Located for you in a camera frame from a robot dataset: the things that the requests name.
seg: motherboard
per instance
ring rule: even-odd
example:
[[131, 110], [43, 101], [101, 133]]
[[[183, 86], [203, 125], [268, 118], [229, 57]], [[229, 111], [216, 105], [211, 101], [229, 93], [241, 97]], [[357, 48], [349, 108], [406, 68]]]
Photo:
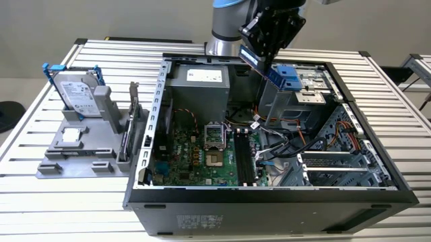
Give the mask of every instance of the motherboard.
[[[252, 157], [260, 149], [259, 134], [241, 133], [237, 137], [247, 149], [236, 150], [237, 144], [235, 132], [221, 129], [217, 131], [209, 127], [200, 130], [196, 135], [193, 130], [177, 129], [173, 131], [172, 152], [168, 161], [156, 162], [156, 174], [153, 183], [156, 186], [243, 186], [243, 169], [252, 175], [249, 186], [267, 186], [264, 169], [255, 166]], [[208, 139], [215, 143], [223, 141], [223, 146], [208, 148]]]

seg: metal frame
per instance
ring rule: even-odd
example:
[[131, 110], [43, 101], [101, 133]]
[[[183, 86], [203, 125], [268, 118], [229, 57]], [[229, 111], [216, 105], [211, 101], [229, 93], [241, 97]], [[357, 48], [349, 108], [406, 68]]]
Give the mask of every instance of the metal frame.
[[[128, 106], [129, 97], [121, 95], [121, 92], [128, 91], [127, 88], [123, 88], [125, 82], [137, 81], [140, 83], [140, 103], [143, 108], [149, 109], [152, 97], [148, 97], [155, 92], [161, 53], [164, 52], [203, 54], [204, 50], [201, 44], [89, 40], [81, 48], [76, 60], [71, 61], [71, 58], [65, 58], [63, 64], [69, 63], [72, 67], [99, 64], [104, 69], [107, 85], [112, 88], [113, 100], [119, 101], [119, 106]], [[428, 128], [422, 126], [415, 115], [404, 107], [403, 101], [407, 98], [404, 95], [395, 95], [376, 74], [375, 69], [380, 68], [375, 67], [373, 69], [356, 51], [288, 49], [279, 52], [277, 58], [333, 63], [356, 99], [357, 108], [364, 113], [371, 128], [420, 201], [416, 207], [407, 209], [353, 235], [333, 234], [324, 237], [316, 235], [303, 237], [301, 240], [430, 241], [431, 136]], [[9, 229], [5, 233], [45, 233], [32, 236], [48, 239], [64, 239], [64, 233], [59, 232], [68, 232], [67, 237], [73, 240], [113, 240], [124, 239], [124, 236], [135, 240], [148, 239], [147, 232], [135, 216], [128, 217], [127, 211], [109, 211], [120, 209], [121, 202], [117, 200], [117, 195], [123, 196], [127, 180], [123, 178], [83, 178], [67, 179], [59, 183], [59, 180], [33, 179], [32, 175], [40, 162], [37, 160], [40, 159], [40, 150], [45, 149], [47, 144], [51, 143], [52, 135], [28, 132], [43, 130], [53, 133], [57, 129], [60, 109], [60, 100], [47, 84], [0, 147], [0, 173], [4, 175], [0, 177], [1, 196], [7, 196], [5, 199], [3, 198], [7, 206], [1, 206], [0, 210], [4, 216], [8, 216], [8, 222], [16, 222], [15, 225], [8, 225]], [[28, 144], [37, 144], [41, 147], [28, 146]], [[71, 199], [67, 203], [56, 200], [68, 198]], [[75, 200], [83, 202], [80, 204], [71, 202]], [[43, 207], [37, 206], [41, 201], [44, 202]], [[56, 217], [52, 215], [59, 214], [60, 216], [61, 213], [45, 213], [47, 210], [65, 211], [71, 216]], [[32, 226], [21, 226], [20, 223], [33, 224]], [[200, 237], [200, 240], [208, 241], [217, 239], [223, 239], [223, 237]], [[233, 236], [231, 239], [237, 241], [244, 241], [244, 239], [285, 241], [289, 240], [289, 235]]]

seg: white wall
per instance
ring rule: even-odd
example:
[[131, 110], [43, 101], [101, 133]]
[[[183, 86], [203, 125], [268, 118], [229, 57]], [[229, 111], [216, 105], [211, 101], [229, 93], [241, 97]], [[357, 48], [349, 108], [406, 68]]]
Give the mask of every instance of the white wall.
[[212, 0], [0, 0], [0, 77], [43, 77], [76, 38], [211, 35]]
[[[76, 38], [191, 39], [211, 35], [212, 0], [0, 0], [0, 77], [43, 77]], [[309, 2], [296, 48], [367, 50], [399, 65], [408, 53], [431, 53], [431, 0]]]
[[365, 50], [380, 65], [410, 53], [431, 54], [430, 0], [309, 1], [295, 48]]

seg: black cable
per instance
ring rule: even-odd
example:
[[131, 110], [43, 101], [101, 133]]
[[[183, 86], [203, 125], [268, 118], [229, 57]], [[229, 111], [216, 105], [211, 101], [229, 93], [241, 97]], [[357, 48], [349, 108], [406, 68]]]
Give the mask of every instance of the black cable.
[[317, 137], [305, 146], [303, 146], [299, 150], [296, 150], [295, 152], [292, 152], [289, 154], [276, 154], [275, 157], [276, 158], [292, 158], [299, 153], [301, 153], [303, 151], [308, 150], [315, 145], [315, 143], [317, 143], [319, 141], [323, 142], [323, 144], [321, 144], [321, 150], [325, 151], [325, 147], [328, 145], [328, 142], [327, 142], [325, 138]]
[[248, 106], [248, 103], [247, 104], [243, 104], [233, 112], [232, 114], [229, 115], [229, 118], [233, 118], [233, 116], [237, 114], [237, 112], [240, 110], [243, 110], [245, 107]]
[[427, 101], [424, 101], [423, 102], [423, 104], [422, 104], [422, 106], [420, 106], [420, 108], [419, 108], [419, 111], [422, 111], [423, 110], [423, 108], [424, 108], [424, 106], [426, 106], [426, 104], [427, 104], [428, 102]]
[[410, 84], [408, 84], [408, 86], [403, 89], [403, 92], [407, 90], [407, 88], [412, 85], [412, 84], [415, 84], [415, 82], [416, 81], [419, 81], [420, 80], [420, 77], [416, 79], [416, 80], [414, 80]]

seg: blue latch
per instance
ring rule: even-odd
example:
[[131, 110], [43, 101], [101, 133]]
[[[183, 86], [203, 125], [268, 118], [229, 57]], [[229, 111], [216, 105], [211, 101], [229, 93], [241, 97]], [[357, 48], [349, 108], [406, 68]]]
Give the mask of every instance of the blue latch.
[[280, 91], [300, 91], [303, 89], [295, 67], [289, 65], [277, 64], [272, 67], [267, 78]]

